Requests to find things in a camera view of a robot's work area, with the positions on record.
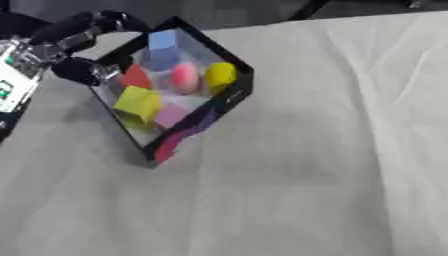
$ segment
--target pink ball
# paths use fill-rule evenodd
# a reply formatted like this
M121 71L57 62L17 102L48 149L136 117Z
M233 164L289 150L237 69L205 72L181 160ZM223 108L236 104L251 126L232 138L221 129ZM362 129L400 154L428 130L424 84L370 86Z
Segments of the pink ball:
M181 94L191 94L197 91L199 80L199 71L191 62L178 64L171 72L171 82Z

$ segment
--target white object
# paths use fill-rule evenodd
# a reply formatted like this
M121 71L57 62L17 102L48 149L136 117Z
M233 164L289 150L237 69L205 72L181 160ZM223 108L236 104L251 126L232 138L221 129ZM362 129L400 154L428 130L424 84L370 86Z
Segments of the white object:
M447 255L446 24L209 32L254 66L254 95L156 170L130 164L87 89L49 77L0 147L0 254Z
M39 85L43 70L35 69L28 74L22 69L28 69L26 52L20 56L13 55L20 46L19 41L11 40L2 45L0 55L0 113L11 113L20 104L25 103Z

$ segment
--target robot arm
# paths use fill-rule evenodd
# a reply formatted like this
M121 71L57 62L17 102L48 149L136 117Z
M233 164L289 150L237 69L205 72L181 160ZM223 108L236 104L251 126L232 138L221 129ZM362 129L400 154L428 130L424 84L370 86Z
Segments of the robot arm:
M22 17L23 21L33 19ZM64 79L99 86L126 71L133 62L132 57L125 56L116 63L102 66L92 60L73 57L73 54L94 47L102 34L147 33L150 29L129 14L114 11L81 13L56 24L34 24L33 30L24 26L17 33L4 32L4 40L0 41L0 142L14 129L48 69Z

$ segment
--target red block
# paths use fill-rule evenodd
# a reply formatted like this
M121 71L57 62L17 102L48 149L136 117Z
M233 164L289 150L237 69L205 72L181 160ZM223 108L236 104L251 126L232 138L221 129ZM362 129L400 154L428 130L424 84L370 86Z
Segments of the red block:
M138 64L132 64L126 73L120 76L119 80L123 87L133 85L140 88L151 88L151 80L143 68Z

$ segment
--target yellow block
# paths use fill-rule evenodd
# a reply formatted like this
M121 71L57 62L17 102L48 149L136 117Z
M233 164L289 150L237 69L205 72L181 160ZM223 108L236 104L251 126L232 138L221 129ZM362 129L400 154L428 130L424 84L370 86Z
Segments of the yellow block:
M130 126L150 125L161 107L158 92L132 85L126 87L114 105L114 109L119 111L125 123Z
M236 68L228 62L212 63L205 74L210 92L215 95L236 80Z

